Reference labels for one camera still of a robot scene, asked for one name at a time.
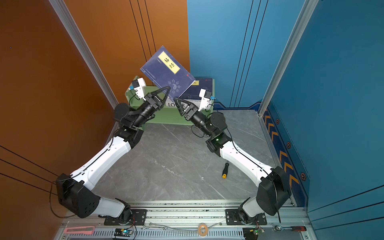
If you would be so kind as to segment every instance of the metal base plate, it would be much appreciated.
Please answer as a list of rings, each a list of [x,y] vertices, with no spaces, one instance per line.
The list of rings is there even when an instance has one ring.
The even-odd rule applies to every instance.
[[[238,209],[226,209],[225,214],[227,216],[227,225],[245,225],[240,220]],[[249,225],[256,225],[256,222],[259,225],[266,225],[265,213],[256,215],[256,220]]]
[[[147,210],[146,209],[131,209],[132,211],[132,217],[135,217],[135,225],[136,226],[143,226],[145,219],[147,217]],[[119,225],[115,218],[107,216],[104,221],[104,226],[116,226]]]

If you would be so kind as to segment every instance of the tape roll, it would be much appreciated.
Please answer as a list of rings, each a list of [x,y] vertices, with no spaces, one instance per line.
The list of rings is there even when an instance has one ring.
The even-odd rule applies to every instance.
[[[205,232],[202,233],[201,232],[201,228],[204,228],[205,229]],[[205,223],[202,223],[199,225],[198,229],[197,229],[197,234],[200,236],[200,237],[205,237],[207,234],[208,234],[208,226],[205,224]]]

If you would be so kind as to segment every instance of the blue wall panel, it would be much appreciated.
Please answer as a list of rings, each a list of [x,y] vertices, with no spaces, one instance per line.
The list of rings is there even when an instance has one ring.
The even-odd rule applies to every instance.
[[[264,97],[303,3],[304,0],[269,0],[262,24],[263,12],[261,15],[259,12],[260,22],[257,21],[255,31],[260,29],[260,34],[251,42],[254,49],[252,62],[248,76],[246,74],[243,76],[236,107],[250,106],[255,99],[259,101]]]
[[[249,107],[260,101],[303,3],[188,0],[191,73],[215,78],[216,98],[225,107]]]
[[[251,4],[251,0],[187,1],[191,74],[214,78],[215,97],[226,107],[230,104]]]
[[[316,235],[318,240],[379,240],[383,239],[383,232],[381,231],[383,225],[384,219],[378,219],[317,230]]]
[[[375,190],[320,208],[383,184],[383,29],[384,1],[319,1],[272,98],[310,176],[311,220],[384,198]],[[313,224],[331,227],[383,212],[380,204]],[[347,230],[352,228],[317,234],[320,240],[340,239],[347,233],[337,231]]]

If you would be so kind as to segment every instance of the book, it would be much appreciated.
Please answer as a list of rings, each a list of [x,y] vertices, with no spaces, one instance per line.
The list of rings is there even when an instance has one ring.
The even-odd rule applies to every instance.
[[[170,86],[168,98],[180,97],[195,78],[162,46],[140,69],[158,88]]]
[[[200,89],[213,92],[213,79],[212,78],[196,78],[195,82],[180,96],[181,99],[201,100],[199,97]]]
[[[200,89],[205,89],[212,92],[213,89],[213,79],[212,78],[196,78],[195,82],[180,96],[181,99],[187,100],[195,104],[197,107],[200,107],[201,97],[199,97]],[[167,99],[167,107],[176,107],[173,101]]]

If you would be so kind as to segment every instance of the yellow label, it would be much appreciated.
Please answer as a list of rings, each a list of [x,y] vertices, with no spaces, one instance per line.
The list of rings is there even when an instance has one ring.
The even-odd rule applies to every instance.
[[[171,60],[170,57],[167,56],[167,54],[165,52],[162,52],[160,55],[159,55],[159,58],[163,61],[163,63],[165,65],[167,65],[167,67],[174,73],[176,74],[177,71],[180,70],[180,68]]]

